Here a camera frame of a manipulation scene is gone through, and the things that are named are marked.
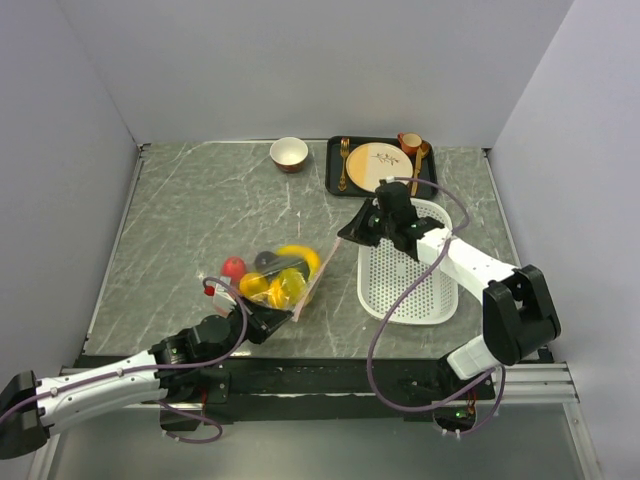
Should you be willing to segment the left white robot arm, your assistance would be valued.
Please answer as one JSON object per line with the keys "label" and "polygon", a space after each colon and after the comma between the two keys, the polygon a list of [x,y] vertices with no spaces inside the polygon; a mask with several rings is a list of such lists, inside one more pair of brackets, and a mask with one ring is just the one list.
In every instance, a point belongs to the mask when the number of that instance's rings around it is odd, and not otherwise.
{"label": "left white robot arm", "polygon": [[201,369],[217,365],[242,343],[264,343],[293,313],[250,305],[209,315],[147,350],[77,374],[16,374],[1,390],[1,458],[43,447],[53,435],[104,413],[144,402],[184,402],[198,390]]}

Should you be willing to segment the dark brown round fruit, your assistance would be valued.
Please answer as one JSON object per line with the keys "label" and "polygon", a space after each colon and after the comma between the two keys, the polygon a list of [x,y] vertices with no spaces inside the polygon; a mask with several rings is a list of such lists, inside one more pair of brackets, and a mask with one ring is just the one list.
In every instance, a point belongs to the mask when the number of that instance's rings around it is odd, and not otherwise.
{"label": "dark brown round fruit", "polygon": [[277,258],[277,255],[271,251],[259,252],[254,258],[254,266],[257,270],[265,268]]}

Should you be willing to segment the round yellow orange fruit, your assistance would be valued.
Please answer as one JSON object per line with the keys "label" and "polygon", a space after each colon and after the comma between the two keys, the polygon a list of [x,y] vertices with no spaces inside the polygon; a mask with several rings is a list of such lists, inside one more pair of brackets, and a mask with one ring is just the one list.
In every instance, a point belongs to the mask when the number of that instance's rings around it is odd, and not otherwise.
{"label": "round yellow orange fruit", "polygon": [[246,298],[258,297],[268,291],[269,282],[261,273],[249,272],[240,279],[238,289]]}

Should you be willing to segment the yellow banana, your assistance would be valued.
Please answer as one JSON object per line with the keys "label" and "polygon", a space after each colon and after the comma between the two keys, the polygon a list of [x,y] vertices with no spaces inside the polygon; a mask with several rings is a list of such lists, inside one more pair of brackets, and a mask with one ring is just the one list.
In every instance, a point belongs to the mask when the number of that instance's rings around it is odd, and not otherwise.
{"label": "yellow banana", "polygon": [[290,255],[304,258],[310,267],[310,276],[306,279],[307,281],[310,281],[315,276],[322,265],[319,254],[311,247],[304,245],[285,245],[276,251],[276,255]]}

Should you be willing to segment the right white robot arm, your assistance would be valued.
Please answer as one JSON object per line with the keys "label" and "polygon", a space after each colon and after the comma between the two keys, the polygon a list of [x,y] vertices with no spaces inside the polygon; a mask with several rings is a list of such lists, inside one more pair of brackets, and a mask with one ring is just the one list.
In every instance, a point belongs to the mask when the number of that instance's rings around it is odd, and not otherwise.
{"label": "right white robot arm", "polygon": [[482,307],[482,332],[444,356],[447,365],[437,375],[439,390],[460,398],[473,378],[499,366],[513,366],[556,339],[561,325],[543,272],[533,266],[516,267],[488,256],[463,241],[454,228],[418,215],[409,191],[410,178],[381,181],[375,196],[339,230],[339,238],[364,247],[382,240],[426,270],[400,295],[384,323],[434,271],[439,270],[471,293]]}

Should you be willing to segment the green avocado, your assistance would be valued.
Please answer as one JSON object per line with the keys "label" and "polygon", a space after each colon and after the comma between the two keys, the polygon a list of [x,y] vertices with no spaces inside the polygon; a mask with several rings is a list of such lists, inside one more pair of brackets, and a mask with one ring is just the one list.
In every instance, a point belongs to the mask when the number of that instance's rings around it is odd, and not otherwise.
{"label": "green avocado", "polygon": [[267,277],[277,276],[283,270],[292,268],[297,270],[306,279],[310,276],[310,267],[304,258],[296,256],[278,256],[276,255],[264,266],[260,267],[258,271]]}

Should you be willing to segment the clear zip top bag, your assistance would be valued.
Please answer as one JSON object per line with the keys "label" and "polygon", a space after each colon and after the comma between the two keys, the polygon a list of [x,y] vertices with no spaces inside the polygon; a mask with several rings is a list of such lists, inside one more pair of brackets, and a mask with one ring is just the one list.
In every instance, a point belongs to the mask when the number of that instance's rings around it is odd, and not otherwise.
{"label": "clear zip top bag", "polygon": [[263,250],[253,258],[231,256],[222,262],[219,278],[249,305],[291,315],[297,322],[310,305],[315,291],[341,241],[318,251],[307,245],[287,244]]}

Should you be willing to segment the yellow star fruit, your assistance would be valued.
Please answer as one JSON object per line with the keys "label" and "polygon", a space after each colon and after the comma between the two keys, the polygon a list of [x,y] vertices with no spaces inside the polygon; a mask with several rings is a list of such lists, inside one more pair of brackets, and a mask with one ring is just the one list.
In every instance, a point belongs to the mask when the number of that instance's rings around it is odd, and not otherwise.
{"label": "yellow star fruit", "polygon": [[292,309],[307,290],[307,280],[292,268],[283,270],[271,282],[268,290],[268,304],[280,310]]}

